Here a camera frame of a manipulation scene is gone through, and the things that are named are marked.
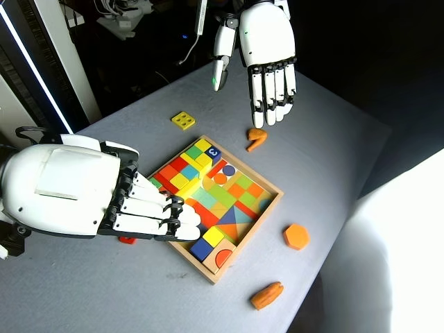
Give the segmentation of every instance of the white robotic hand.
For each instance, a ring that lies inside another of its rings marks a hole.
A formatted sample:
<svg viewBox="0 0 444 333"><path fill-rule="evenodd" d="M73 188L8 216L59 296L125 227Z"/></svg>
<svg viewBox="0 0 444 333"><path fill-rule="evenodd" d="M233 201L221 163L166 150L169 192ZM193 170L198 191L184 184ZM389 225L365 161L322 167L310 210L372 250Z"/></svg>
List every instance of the white robotic hand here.
<svg viewBox="0 0 444 333"><path fill-rule="evenodd" d="M5 249L21 254L31 230L84 238L200 237L194 208L178 196L159 193L137 172L136 150L80 135L46 142L55 144L34 145L0 161L0 216L9 221L0 221L0 257L8 255Z"/></svg>
<svg viewBox="0 0 444 333"><path fill-rule="evenodd" d="M250 1L240 18L228 15L214 43L213 88L226 82L227 66L239 29L244 65L248 68L251 109L256 128L281 121L290 112L296 94L296 61L293 30L287 0Z"/></svg>

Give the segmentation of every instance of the gray table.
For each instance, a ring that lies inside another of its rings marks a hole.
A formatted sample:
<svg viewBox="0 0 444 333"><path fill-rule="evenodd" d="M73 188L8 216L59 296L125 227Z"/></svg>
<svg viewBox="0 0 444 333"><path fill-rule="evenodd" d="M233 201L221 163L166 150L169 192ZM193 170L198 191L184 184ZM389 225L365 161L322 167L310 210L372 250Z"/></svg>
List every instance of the gray table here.
<svg viewBox="0 0 444 333"><path fill-rule="evenodd" d="M0 262L2 332L285 332L334 243L381 150L388 129L298 75L298 98L268 140L247 153L251 127L246 70L234 57L222 92L211 66L147 96L81 134L139 150L150 173L206 134L285 195L232 267L211 285L172 247L115 237L65 239L33 233L26 253ZM197 124L170 122L186 111ZM305 225L310 245L288 248L282 231ZM254 292L281 281L284 293L261 311Z"/></svg>

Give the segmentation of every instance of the blue triangle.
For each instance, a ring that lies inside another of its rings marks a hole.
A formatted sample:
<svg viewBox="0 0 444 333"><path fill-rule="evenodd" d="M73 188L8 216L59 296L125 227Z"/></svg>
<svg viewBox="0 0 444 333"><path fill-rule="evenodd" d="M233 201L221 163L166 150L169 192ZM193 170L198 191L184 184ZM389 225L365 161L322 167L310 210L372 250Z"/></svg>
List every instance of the blue triangle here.
<svg viewBox="0 0 444 333"><path fill-rule="evenodd" d="M251 222L253 222L252 218L250 218L247 214L242 212L237 207L234 207L234 216L236 218L236 223L251 223Z"/></svg>
<svg viewBox="0 0 444 333"><path fill-rule="evenodd" d="M236 216L234 215L235 207L231 207L225 215L217 222L217 224L234 224L236 223Z"/></svg>

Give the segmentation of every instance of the white light strip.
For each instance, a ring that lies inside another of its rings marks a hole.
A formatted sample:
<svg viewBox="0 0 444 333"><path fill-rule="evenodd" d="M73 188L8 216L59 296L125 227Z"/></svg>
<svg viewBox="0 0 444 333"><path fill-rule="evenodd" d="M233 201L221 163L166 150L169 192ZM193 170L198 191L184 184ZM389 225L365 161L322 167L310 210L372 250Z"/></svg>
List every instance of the white light strip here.
<svg viewBox="0 0 444 333"><path fill-rule="evenodd" d="M58 116L60 117L60 120L63 122L63 125L65 125L67 131L69 134L73 134L71 127L69 126L67 120L63 116L62 111L58 107L56 101L53 98L53 95L49 92L48 87L46 86L45 82L43 81L42 76L40 75L39 71L37 70L37 67L34 65L33 60L29 56L28 51L26 50L25 46L23 45L22 40L20 39L17 31L14 28L14 25L12 24L11 20L9 19L8 14L5 11L5 8L0 5L0 15L5 20L6 26L9 28L9 31L11 32L12 36L15 39L15 42L17 43L18 47L20 48L20 51L22 51L23 56L25 57L26 61L28 62L29 67L33 71L35 78L37 81L39 81L40 85L42 86L43 91L45 92L46 96L48 97L49 101L51 102L52 106L54 107L54 110L57 112Z"/></svg>

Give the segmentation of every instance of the yellow block with holes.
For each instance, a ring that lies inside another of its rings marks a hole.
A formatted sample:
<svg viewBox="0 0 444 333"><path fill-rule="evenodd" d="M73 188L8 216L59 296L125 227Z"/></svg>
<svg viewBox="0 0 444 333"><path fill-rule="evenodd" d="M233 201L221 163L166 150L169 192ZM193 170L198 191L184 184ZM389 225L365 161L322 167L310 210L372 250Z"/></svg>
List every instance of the yellow block with holes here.
<svg viewBox="0 0 444 333"><path fill-rule="evenodd" d="M187 130L196 123L196 120L192 116L183 111L171 118L171 121L179 126L179 128L182 128L182 130Z"/></svg>
<svg viewBox="0 0 444 333"><path fill-rule="evenodd" d="M207 149L210 149L211 144L205 139L200 139L194 144L194 146L196 146L202 151L207 151Z"/></svg>
<svg viewBox="0 0 444 333"><path fill-rule="evenodd" d="M180 196L183 200L187 200L197 189L200 187L201 181L199 178L191 179L182 189L176 193L176 196Z"/></svg>
<svg viewBox="0 0 444 333"><path fill-rule="evenodd" d="M199 178L202 179L203 176L208 172L205 171L203 166L201 166L199 163L197 163L195 160L193 160L191 157L189 157L186 153L180 154L181 158L191 165L193 168L195 168L197 171L199 171Z"/></svg>
<svg viewBox="0 0 444 333"><path fill-rule="evenodd" d="M188 184L189 180L187 177L185 177L184 175L182 175L181 173L178 173L177 175L175 175L174 177L172 177L172 179L170 179L169 181L171 184L173 184L174 186L176 186L178 189L183 188L186 184Z"/></svg>
<svg viewBox="0 0 444 333"><path fill-rule="evenodd" d="M208 242L213 248L217 246L223 239L223 233L219 231L216 227L211 227L208 231L203 234L202 238Z"/></svg>
<svg viewBox="0 0 444 333"><path fill-rule="evenodd" d="M211 169L211 166L213 165L213 159L205 153L200 154L196 158L196 162L199 163L205 170L207 170L207 172Z"/></svg>

